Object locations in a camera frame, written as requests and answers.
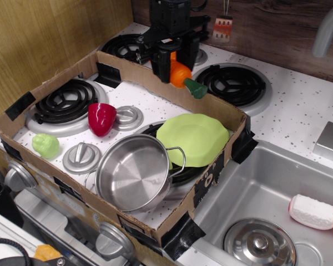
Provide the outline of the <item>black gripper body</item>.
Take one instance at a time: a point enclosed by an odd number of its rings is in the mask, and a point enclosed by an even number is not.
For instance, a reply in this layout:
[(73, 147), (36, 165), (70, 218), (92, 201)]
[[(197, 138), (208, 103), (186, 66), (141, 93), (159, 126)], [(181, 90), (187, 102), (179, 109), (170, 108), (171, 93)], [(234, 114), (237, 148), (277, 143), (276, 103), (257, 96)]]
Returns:
[(163, 27), (154, 24), (145, 33), (158, 33), (163, 35), (162, 36), (163, 43), (169, 41), (182, 42), (182, 39), (186, 36), (198, 37), (200, 43), (209, 38), (209, 32), (208, 32), (209, 22), (210, 22), (210, 17), (206, 15), (190, 17), (189, 26), (187, 29), (182, 29), (181, 26), (177, 26), (175, 33), (169, 33)]

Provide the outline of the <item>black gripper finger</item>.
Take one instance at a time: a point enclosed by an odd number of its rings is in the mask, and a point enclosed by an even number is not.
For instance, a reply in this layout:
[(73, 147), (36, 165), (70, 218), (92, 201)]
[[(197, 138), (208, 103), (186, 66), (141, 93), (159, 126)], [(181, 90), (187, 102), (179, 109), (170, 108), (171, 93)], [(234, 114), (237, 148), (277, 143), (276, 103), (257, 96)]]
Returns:
[(180, 48), (181, 41), (158, 41), (153, 45), (152, 70), (163, 83), (170, 83), (171, 53)]
[(176, 59), (190, 70), (193, 70), (198, 51), (199, 38), (186, 36), (182, 39), (181, 49), (176, 52)]

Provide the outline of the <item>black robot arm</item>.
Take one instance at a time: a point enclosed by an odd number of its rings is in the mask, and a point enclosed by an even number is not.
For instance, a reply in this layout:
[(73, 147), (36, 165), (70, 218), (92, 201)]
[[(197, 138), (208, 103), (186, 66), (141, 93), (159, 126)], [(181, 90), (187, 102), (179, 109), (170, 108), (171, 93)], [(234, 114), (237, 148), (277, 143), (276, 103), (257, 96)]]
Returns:
[(193, 69), (199, 44), (209, 38), (207, 15), (192, 17), (191, 1), (149, 1), (151, 26), (136, 37), (137, 62), (151, 61), (153, 74), (170, 82), (171, 53), (176, 60)]

